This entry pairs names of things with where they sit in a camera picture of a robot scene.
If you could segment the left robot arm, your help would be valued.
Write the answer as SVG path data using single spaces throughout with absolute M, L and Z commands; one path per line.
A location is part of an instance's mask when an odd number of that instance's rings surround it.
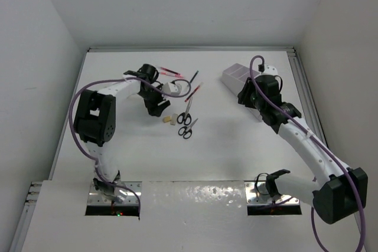
M 122 79 L 102 80 L 88 84 L 74 96 L 69 108 L 69 125 L 77 145 L 83 142 L 82 153 L 94 161 L 94 187 L 106 198 L 121 204 L 127 189 L 113 158 L 105 154 L 106 143 L 116 130 L 116 103 L 137 94 L 144 100 L 148 114 L 160 117 L 170 101 L 164 99 L 163 85 L 153 86 L 159 72 L 144 64 L 138 71 L 126 71 Z

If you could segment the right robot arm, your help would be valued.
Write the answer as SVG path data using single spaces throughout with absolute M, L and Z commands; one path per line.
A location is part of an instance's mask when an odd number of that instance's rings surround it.
M 309 204 L 327 224 L 333 224 L 366 206 L 368 177 L 361 168 L 340 161 L 310 131 L 301 112 L 282 100 L 273 75 L 248 77 L 237 95 L 238 103 L 257 110 L 263 122 L 295 149 L 316 178 L 307 182 L 287 169 L 266 177 L 271 198 L 290 195 Z

